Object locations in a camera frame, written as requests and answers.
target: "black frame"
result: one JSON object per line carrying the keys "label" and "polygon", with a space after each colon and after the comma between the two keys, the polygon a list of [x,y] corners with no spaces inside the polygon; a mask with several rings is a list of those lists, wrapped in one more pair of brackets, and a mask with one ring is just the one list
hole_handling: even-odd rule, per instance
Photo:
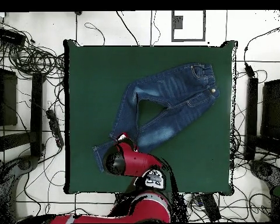
{"label": "black frame", "polygon": [[171,42],[185,42],[185,41],[205,41],[205,32],[206,32],[206,19],[207,19],[207,12],[205,10],[203,11],[203,37],[202,38],[183,38],[183,39],[175,39],[174,38],[174,30],[175,29],[183,29],[183,16],[176,16],[174,14],[174,10],[171,12]]}
{"label": "black frame", "polygon": [[[42,73],[34,73],[32,78],[31,90],[31,119],[30,131],[18,134],[0,136],[0,152],[12,149],[24,144],[30,143],[30,151],[32,156],[41,157],[43,151],[42,134],[43,134],[43,82],[46,77]],[[4,104],[1,92],[1,73],[0,73],[0,115],[2,104]]]}
{"label": "black frame", "polygon": [[[265,82],[265,86],[280,82],[280,79]],[[272,151],[280,155],[280,140],[257,136],[257,100],[258,100],[258,79],[249,78],[247,87],[247,108],[246,108],[246,145],[244,147],[244,160],[254,160],[256,147]]]}

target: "white tile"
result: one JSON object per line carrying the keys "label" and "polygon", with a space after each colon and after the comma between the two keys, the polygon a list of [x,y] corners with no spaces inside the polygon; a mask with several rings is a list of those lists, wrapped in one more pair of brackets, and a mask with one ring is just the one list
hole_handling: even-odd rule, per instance
{"label": "white tile", "polygon": [[113,209],[112,204],[76,204],[77,214],[91,214],[98,216],[107,216]]}
{"label": "white tile", "polygon": [[174,15],[183,17],[183,28],[174,31],[174,39],[203,39],[203,10],[175,10]]}
{"label": "white tile", "polygon": [[[185,41],[185,42],[172,42],[172,12],[170,10],[153,11],[155,17],[155,27],[152,25],[152,43],[155,46],[220,46],[225,41],[225,26],[226,26],[226,11],[225,10],[206,10],[206,32],[205,42],[202,41]],[[193,26],[200,25],[200,22],[192,23]]]}
{"label": "white tile", "polygon": [[[140,46],[149,46],[151,12],[145,11],[118,11],[125,24],[135,36]],[[125,28],[116,11],[83,11],[78,16],[78,43],[81,46],[102,46],[103,36],[95,29],[88,29],[85,23],[95,25],[106,39],[105,46],[135,46],[136,41]]]}
{"label": "white tile", "polygon": [[75,39],[74,12],[8,12],[5,23],[31,34],[35,46],[64,53],[63,41]]}
{"label": "white tile", "polygon": [[39,212],[39,205],[31,202],[31,200],[28,199],[28,202],[17,202],[16,203],[16,210],[17,210],[17,218],[22,219],[26,216],[33,215],[45,215],[47,214],[65,214],[68,212],[71,212],[75,209],[74,204],[54,204],[50,203],[49,206],[47,203],[41,203],[41,210]]}
{"label": "white tile", "polygon": [[94,202],[94,203],[111,203],[115,202],[115,194],[114,193],[79,193],[76,196],[77,202]]}
{"label": "white tile", "polygon": [[[49,132],[43,133],[43,142],[50,138]],[[47,148],[45,150],[45,158],[49,158],[58,152],[58,147],[55,144],[54,138],[50,138],[47,142]],[[46,160],[44,163],[40,163],[35,170],[30,173],[29,182],[27,184],[27,193],[33,196],[37,201],[61,201],[61,202],[74,202],[74,195],[67,195],[63,192],[63,185],[65,182],[65,150],[62,150],[55,158]],[[26,200],[25,193],[22,192],[24,184],[27,181],[27,176],[23,176],[17,187],[18,200]]]}
{"label": "white tile", "polygon": [[[237,60],[244,60],[244,48],[248,42],[280,27],[280,18],[273,10],[229,10],[227,23],[227,40],[239,42]],[[246,60],[280,61],[280,31],[251,41]]]}

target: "black device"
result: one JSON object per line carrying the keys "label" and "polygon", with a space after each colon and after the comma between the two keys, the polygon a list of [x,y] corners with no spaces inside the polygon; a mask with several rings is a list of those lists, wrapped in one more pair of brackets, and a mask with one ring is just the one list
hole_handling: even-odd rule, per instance
{"label": "black device", "polygon": [[[251,69],[246,72],[253,76]],[[246,108],[246,145],[244,159],[254,160],[256,147],[280,156],[280,79],[264,83],[262,119],[257,135],[258,79],[249,77]]]}
{"label": "black device", "polygon": [[265,181],[270,190],[280,186],[280,168],[262,160],[252,160],[249,165],[251,173],[256,178]]}
{"label": "black device", "polygon": [[38,157],[22,156],[5,163],[0,171],[0,224],[14,224],[16,189],[20,178],[37,167]]}
{"label": "black device", "polygon": [[216,204],[213,194],[201,194],[201,199],[205,208],[205,213],[211,222],[221,219],[219,207]]}
{"label": "black device", "polygon": [[23,47],[26,37],[22,34],[0,28],[0,41],[3,43]]}
{"label": "black device", "polygon": [[261,160],[253,160],[249,164],[251,173],[256,178],[263,180],[269,188],[271,196],[271,214],[269,217],[271,221],[280,222],[280,195],[275,191],[280,188],[280,168]]}
{"label": "black device", "polygon": [[11,109],[16,109],[17,79],[16,72],[0,68],[0,126],[16,125],[18,123],[16,112]]}
{"label": "black device", "polygon": [[[33,74],[32,79],[32,90],[31,98],[38,104],[42,105],[43,103],[43,79],[44,75],[41,73]],[[2,70],[0,69],[0,116],[2,115],[2,104],[4,104],[8,109],[13,111],[15,114],[16,106],[9,105],[8,102],[4,102],[2,97]],[[7,149],[12,149],[24,144],[30,144],[31,146],[31,155],[38,157],[40,159],[41,153],[43,151],[42,144],[42,129],[43,129],[43,113],[42,109],[36,107],[34,104],[31,105],[31,119],[30,119],[30,131],[25,131],[17,134],[10,134],[0,136],[0,152],[3,152]]]}
{"label": "black device", "polygon": [[50,120],[49,126],[50,126],[52,134],[56,140],[56,145],[57,145],[57,147],[62,148],[64,146],[64,141],[63,141],[63,137],[61,135],[61,131],[59,128],[59,123],[58,123],[56,114],[51,109],[47,110],[45,113],[47,115],[47,118]]}

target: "floor tile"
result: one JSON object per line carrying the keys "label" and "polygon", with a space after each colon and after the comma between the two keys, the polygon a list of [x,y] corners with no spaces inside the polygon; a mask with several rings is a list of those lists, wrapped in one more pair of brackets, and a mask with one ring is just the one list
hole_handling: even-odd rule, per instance
{"label": "floor tile", "polygon": [[[244,60],[244,48],[248,42],[280,27],[280,18],[273,10],[229,10],[227,23],[227,40],[239,42],[237,60]],[[246,60],[280,61],[280,31],[251,41]]]}
{"label": "floor tile", "polygon": [[115,194],[113,193],[79,193],[76,196],[77,202],[103,202],[113,204],[115,201]]}
{"label": "floor tile", "polygon": [[[140,46],[149,46],[151,12],[143,11],[118,11],[125,24],[135,36]],[[102,34],[105,37],[105,46],[137,46],[136,41],[126,29],[116,11],[84,11],[78,16],[78,43],[81,46],[100,46],[104,44]]]}

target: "jeans leg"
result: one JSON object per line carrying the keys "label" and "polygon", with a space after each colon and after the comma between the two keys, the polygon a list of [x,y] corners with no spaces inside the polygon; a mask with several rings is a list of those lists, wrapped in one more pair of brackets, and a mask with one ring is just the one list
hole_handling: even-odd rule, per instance
{"label": "jeans leg", "polygon": [[[211,94],[210,88],[216,88],[212,67],[198,63],[181,65],[136,80],[125,90],[109,137],[116,139],[122,132],[127,132],[132,140],[137,141],[139,151],[150,152],[197,119],[214,103],[219,90]],[[139,128],[138,103],[141,100],[157,102],[167,109]],[[114,143],[112,140],[93,147],[101,172],[102,158]]]}

